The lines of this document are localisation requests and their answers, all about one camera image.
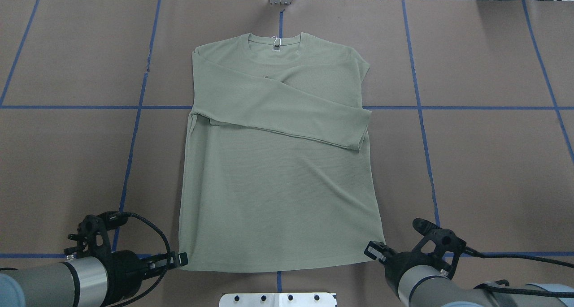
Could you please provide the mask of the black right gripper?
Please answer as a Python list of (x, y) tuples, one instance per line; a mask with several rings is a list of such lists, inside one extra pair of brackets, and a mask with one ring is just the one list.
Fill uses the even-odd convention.
[[(384, 242), (369, 241), (363, 254), (385, 266), (385, 278), (390, 289), (399, 293), (400, 280), (406, 272), (416, 266), (428, 266), (433, 274), (451, 280), (461, 255), (467, 249), (467, 242), (447, 228), (441, 228), (423, 218), (412, 221), (413, 228), (422, 236), (412, 251), (396, 252)], [(435, 248), (430, 253), (422, 252), (423, 247), (432, 242)]]

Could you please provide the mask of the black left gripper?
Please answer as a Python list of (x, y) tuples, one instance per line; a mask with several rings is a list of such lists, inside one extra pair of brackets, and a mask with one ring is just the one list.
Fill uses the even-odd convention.
[(64, 249), (66, 256), (95, 257), (104, 266), (107, 275), (107, 292), (102, 305), (113, 305), (132, 298), (141, 288), (145, 276), (160, 276), (165, 268), (182, 268), (189, 262), (186, 252), (157, 254), (138, 258), (129, 250), (112, 252), (109, 231), (127, 223), (126, 214), (86, 215), (78, 224), (77, 233), (68, 239), (76, 245)]

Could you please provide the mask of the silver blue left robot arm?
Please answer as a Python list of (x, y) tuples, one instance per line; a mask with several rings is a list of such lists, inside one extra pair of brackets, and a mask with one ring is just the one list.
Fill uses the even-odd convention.
[[(135, 218), (162, 239), (165, 252), (140, 258), (132, 251), (113, 251), (109, 231)], [(186, 253), (172, 250), (166, 235), (152, 222), (132, 212), (87, 215), (66, 259), (36, 268), (1, 269), (3, 307), (126, 307), (151, 293), (169, 270), (188, 264)]]

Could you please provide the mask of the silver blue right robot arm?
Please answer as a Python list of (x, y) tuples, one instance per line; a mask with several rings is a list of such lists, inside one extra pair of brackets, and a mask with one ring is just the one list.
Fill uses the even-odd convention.
[(364, 254), (385, 268), (385, 279), (406, 307), (571, 307), (573, 288), (559, 283), (527, 283), (511, 287), (509, 281), (482, 282), (463, 289), (453, 282), (462, 255), (481, 259), (526, 259), (572, 268), (554, 259), (521, 254), (486, 254), (474, 250), (447, 228), (422, 218), (414, 219), (422, 236), (410, 251), (397, 252), (371, 240)]

